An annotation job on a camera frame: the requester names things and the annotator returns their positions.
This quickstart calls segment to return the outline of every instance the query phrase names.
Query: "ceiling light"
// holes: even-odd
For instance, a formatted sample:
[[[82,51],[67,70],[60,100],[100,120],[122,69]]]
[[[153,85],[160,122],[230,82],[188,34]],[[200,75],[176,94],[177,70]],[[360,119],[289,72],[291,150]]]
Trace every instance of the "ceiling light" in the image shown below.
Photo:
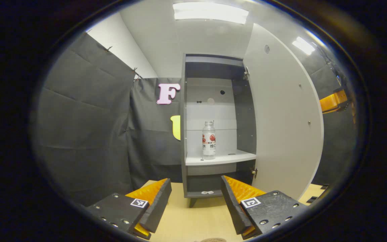
[[[297,37],[297,40],[292,42],[292,44],[298,47],[298,49],[304,51],[304,53],[306,53],[307,55],[310,55],[314,51],[313,46],[311,46],[309,43],[307,43],[307,41],[303,40],[301,37]]]
[[[174,19],[216,19],[233,23],[246,23],[249,11],[219,3],[174,3]]]

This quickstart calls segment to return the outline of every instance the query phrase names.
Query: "cabinet leg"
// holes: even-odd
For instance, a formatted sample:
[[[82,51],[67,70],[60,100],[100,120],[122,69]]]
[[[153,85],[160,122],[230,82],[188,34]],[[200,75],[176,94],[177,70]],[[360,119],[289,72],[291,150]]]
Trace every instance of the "cabinet leg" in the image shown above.
[[[189,199],[189,208],[192,208],[195,205],[197,199]]]

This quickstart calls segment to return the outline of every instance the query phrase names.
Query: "cabinet door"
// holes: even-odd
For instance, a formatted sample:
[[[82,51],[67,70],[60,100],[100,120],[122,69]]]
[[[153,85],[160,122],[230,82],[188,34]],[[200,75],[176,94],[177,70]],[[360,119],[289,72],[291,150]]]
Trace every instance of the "cabinet door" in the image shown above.
[[[253,185],[299,199],[316,173],[324,143],[316,89],[289,48],[257,24],[243,62],[256,116],[258,175]]]

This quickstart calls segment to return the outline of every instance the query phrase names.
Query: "cabinet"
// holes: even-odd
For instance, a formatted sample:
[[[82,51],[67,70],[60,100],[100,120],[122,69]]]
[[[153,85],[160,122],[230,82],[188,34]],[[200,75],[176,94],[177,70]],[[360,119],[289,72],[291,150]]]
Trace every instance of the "cabinet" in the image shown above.
[[[221,196],[220,176],[252,184],[256,124],[252,92],[243,60],[226,56],[183,56],[184,105],[181,106],[184,196]],[[202,159],[202,128],[214,121],[216,156]]]

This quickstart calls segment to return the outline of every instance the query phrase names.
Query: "plastic bottle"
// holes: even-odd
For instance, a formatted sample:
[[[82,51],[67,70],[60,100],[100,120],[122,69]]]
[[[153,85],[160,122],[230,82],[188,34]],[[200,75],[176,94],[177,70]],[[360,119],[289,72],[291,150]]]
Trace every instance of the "plastic bottle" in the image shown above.
[[[216,155],[216,130],[213,121],[206,121],[203,128],[203,159],[212,160]]]

